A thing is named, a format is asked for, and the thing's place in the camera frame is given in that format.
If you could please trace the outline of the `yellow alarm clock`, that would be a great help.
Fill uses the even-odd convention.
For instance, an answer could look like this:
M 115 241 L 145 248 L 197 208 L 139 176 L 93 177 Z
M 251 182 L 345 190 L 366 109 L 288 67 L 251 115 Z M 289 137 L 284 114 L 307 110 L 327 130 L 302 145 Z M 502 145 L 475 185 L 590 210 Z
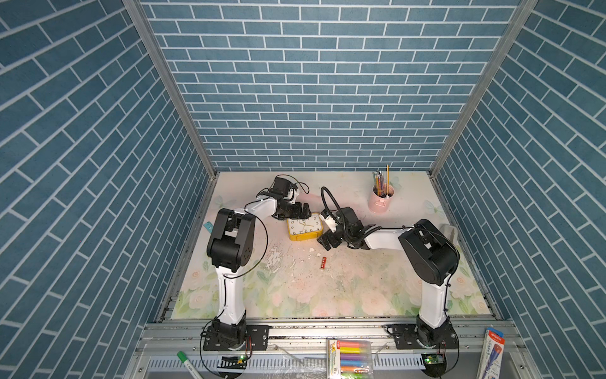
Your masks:
M 300 242 L 319 238 L 323 235 L 324 225 L 319 213 L 312 213 L 307 219 L 287 219 L 287 230 L 290 241 Z

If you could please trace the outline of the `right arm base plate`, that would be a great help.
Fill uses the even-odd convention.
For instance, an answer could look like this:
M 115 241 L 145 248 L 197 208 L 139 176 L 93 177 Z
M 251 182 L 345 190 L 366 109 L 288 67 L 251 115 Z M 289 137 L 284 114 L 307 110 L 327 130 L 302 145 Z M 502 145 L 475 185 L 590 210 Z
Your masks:
M 445 322 L 440 328 L 427 325 L 394 324 L 385 327 L 392 336 L 398 350 L 457 349 L 459 338 L 451 324 Z

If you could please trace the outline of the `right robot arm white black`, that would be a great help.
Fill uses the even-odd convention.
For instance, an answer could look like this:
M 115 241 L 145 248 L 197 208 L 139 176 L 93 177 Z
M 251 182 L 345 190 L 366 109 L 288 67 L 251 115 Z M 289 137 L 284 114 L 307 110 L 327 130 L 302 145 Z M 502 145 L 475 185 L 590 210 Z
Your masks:
M 422 347 L 437 347 L 454 332 L 448 316 L 450 280 L 459 267 L 455 245 L 429 220 L 411 227 L 364 225 L 350 207 L 325 209 L 320 219 L 328 227 L 317 241 L 326 250 L 347 244 L 352 250 L 395 250 L 404 253 L 421 280 L 421 307 L 415 333 Z

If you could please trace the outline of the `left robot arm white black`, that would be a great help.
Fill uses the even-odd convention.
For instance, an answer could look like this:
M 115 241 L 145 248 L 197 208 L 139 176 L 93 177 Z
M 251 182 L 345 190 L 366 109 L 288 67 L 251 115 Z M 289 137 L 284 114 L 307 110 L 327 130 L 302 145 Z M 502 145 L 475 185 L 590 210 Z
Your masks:
M 247 344 L 246 308 L 243 278 L 253 254 L 256 223 L 276 220 L 306 220 L 312 216 L 309 205 L 298 201 L 309 186 L 292 175 L 276 175 L 271 186 L 240 208 L 221 208 L 207 245 L 207 255 L 219 280 L 219 310 L 207 331 L 211 348 L 236 350 Z

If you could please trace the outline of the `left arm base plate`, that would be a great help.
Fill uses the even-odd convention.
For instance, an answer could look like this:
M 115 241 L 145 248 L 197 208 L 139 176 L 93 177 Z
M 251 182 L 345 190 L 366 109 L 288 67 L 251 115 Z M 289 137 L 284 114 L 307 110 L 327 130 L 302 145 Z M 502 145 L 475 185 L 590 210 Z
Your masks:
M 242 350 L 266 351 L 269 339 L 268 325 L 227 325 L 212 323 L 205 331 L 202 349 L 206 352 Z

